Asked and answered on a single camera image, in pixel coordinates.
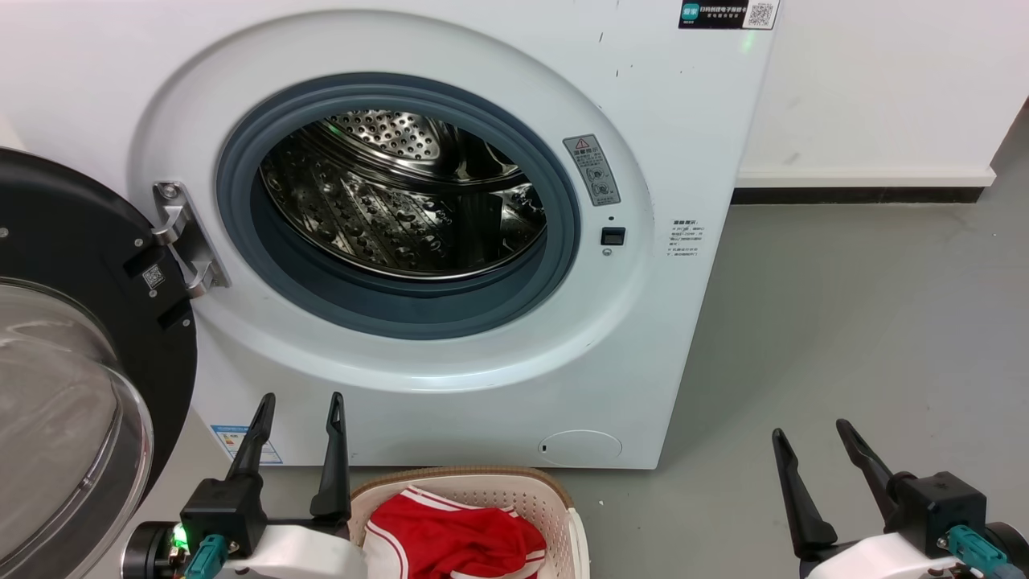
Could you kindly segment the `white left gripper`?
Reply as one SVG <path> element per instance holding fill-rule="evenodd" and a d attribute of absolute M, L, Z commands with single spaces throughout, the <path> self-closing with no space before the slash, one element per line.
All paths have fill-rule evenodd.
<path fill-rule="evenodd" d="M 259 478 L 262 447 L 269 442 L 276 408 L 265 393 L 227 472 L 227 480 Z M 325 431 L 328 443 L 310 514 L 319 524 L 348 524 L 351 517 L 350 454 L 346 408 L 334 392 Z M 367 579 L 363 550 L 344 536 L 299 524 L 269 524 L 251 556 L 225 564 L 225 579 Z"/>

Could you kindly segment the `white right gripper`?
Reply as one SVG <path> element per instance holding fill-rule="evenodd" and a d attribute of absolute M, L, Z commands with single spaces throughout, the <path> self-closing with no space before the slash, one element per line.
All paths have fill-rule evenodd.
<path fill-rule="evenodd" d="M 915 475 L 889 470 L 848 419 L 838 419 L 835 428 L 850 461 L 863 473 L 884 524 L 896 524 L 900 520 L 898 485 L 914 480 Z M 797 455 L 782 429 L 773 431 L 772 444 L 793 553 L 802 560 L 802 579 L 955 579 L 961 575 L 961 560 L 954 553 L 967 542 L 966 531 L 941 536 L 937 556 L 926 556 L 900 534 L 837 545 L 833 524 L 821 517 L 802 481 Z"/>

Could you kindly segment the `silver metal door hinge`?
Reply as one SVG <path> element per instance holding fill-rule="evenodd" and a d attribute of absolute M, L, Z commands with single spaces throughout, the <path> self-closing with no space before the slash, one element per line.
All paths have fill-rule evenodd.
<path fill-rule="evenodd" d="M 155 241 L 168 247 L 182 273 L 191 299 L 211 290 L 232 286 L 215 245 L 201 224 L 190 194 L 180 181 L 155 181 L 152 198 L 162 224 L 152 230 Z"/>

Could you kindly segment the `stainless steel washing machine drum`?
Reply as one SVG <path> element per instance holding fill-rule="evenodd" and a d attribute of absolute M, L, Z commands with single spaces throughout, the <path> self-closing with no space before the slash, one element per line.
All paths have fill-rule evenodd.
<path fill-rule="evenodd" d="M 338 111 L 295 129 L 260 176 L 298 236 L 383 277 L 478 277 L 533 249 L 547 228 L 535 187 L 500 148 L 409 111 Z"/>

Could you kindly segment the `black sticker with QR code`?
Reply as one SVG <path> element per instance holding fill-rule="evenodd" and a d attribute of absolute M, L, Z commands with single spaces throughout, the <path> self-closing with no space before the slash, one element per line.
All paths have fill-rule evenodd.
<path fill-rule="evenodd" d="M 771 31 L 781 0 L 681 0 L 680 30 Z"/>

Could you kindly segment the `blue energy label sticker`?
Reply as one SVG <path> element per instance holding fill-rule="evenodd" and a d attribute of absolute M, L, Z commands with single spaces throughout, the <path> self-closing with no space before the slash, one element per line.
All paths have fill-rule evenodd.
<path fill-rule="evenodd" d="M 228 457 L 235 459 L 236 454 L 242 448 L 248 427 L 245 425 L 210 425 L 209 428 Z M 262 466 L 284 465 L 283 459 L 276 451 L 276 448 L 273 447 L 271 441 L 262 444 L 260 464 Z"/>

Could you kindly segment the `white front-load washing machine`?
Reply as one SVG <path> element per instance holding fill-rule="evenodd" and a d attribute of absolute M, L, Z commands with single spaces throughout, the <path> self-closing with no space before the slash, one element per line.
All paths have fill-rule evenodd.
<path fill-rule="evenodd" d="M 620 440 L 605 469 L 653 469 L 787 1 L 757 31 L 680 30 L 683 0 L 0 0 L 0 147 L 152 224 L 152 183 L 187 188 L 232 283 L 192 301 L 190 410 L 212 437 L 275 393 L 280 466 L 318 466 L 339 392 L 354 466 L 553 466 L 540 441 L 587 429 Z M 361 72 L 473 92 L 554 150 L 581 230 L 543 304 L 463 338 L 379 337 L 294 306 L 242 259 L 215 193 L 232 132 L 277 92 Z M 586 134 L 618 204 L 589 201 L 563 144 Z M 706 224 L 702 256 L 666 256 L 672 219 Z M 603 227 L 625 244 L 601 246 Z"/>

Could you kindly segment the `black round washer door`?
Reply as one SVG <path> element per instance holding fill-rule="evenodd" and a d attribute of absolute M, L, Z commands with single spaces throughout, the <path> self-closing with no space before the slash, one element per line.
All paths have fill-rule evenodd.
<path fill-rule="evenodd" d="M 0 147 L 0 579 L 82 579 L 190 411 L 194 299 L 133 203 Z M 159 263 L 151 293 L 142 272 Z"/>

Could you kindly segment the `grey warning sticker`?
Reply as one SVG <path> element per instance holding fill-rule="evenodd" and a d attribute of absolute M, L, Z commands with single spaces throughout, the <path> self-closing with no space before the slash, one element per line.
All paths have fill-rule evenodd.
<path fill-rule="evenodd" d="M 584 181 L 592 205 L 603 207 L 620 203 L 617 181 L 596 135 L 568 137 L 563 144 Z"/>

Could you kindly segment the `red garment with white trim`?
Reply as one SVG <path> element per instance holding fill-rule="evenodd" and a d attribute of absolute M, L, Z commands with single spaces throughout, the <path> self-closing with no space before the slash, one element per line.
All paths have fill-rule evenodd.
<path fill-rule="evenodd" d="M 407 487 L 365 524 L 367 579 L 537 579 L 547 540 L 512 508 Z"/>

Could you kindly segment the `white and black baseboard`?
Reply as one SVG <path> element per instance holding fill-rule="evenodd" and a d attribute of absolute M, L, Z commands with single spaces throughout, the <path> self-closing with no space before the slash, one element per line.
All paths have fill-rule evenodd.
<path fill-rule="evenodd" d="M 734 206 L 974 204 L 991 167 L 956 170 L 740 172 Z"/>

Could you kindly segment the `cream perforated laundry basket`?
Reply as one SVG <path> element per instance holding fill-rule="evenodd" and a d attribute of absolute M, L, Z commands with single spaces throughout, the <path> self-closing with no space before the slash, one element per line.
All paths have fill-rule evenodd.
<path fill-rule="evenodd" d="M 511 508 L 547 541 L 538 579 L 591 579 L 587 534 L 573 499 L 555 477 L 533 468 L 446 466 L 375 478 L 352 491 L 351 539 L 364 546 L 374 510 L 411 485 L 468 506 Z"/>

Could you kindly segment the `grey rubber door gasket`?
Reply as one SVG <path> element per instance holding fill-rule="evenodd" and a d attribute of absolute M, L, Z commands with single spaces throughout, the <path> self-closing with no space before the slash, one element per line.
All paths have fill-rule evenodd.
<path fill-rule="evenodd" d="M 297 234 L 267 195 L 260 162 L 295 129 L 338 111 L 385 109 L 434 117 L 500 148 L 535 187 L 547 228 L 502 268 L 463 280 L 409 280 L 357 269 Z M 533 311 L 570 274 L 580 245 L 580 201 L 554 150 L 503 107 L 452 85 L 389 73 L 348 73 L 269 96 L 239 122 L 218 162 L 215 193 L 236 251 L 271 289 L 332 325 L 379 337 L 455 339 Z"/>

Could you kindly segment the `small printed text label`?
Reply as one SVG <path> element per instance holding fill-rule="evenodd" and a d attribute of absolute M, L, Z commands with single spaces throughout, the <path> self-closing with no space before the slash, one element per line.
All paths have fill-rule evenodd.
<path fill-rule="evenodd" d="M 666 236 L 666 256 L 676 259 L 691 259 L 702 256 L 707 227 L 703 221 L 694 219 L 672 219 Z"/>

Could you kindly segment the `round white filter cover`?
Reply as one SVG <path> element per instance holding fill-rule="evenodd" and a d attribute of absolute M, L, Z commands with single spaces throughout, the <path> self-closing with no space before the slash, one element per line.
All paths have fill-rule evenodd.
<path fill-rule="evenodd" d="M 620 451 L 617 437 L 587 429 L 553 433 L 538 445 L 540 457 L 559 468 L 610 468 Z"/>

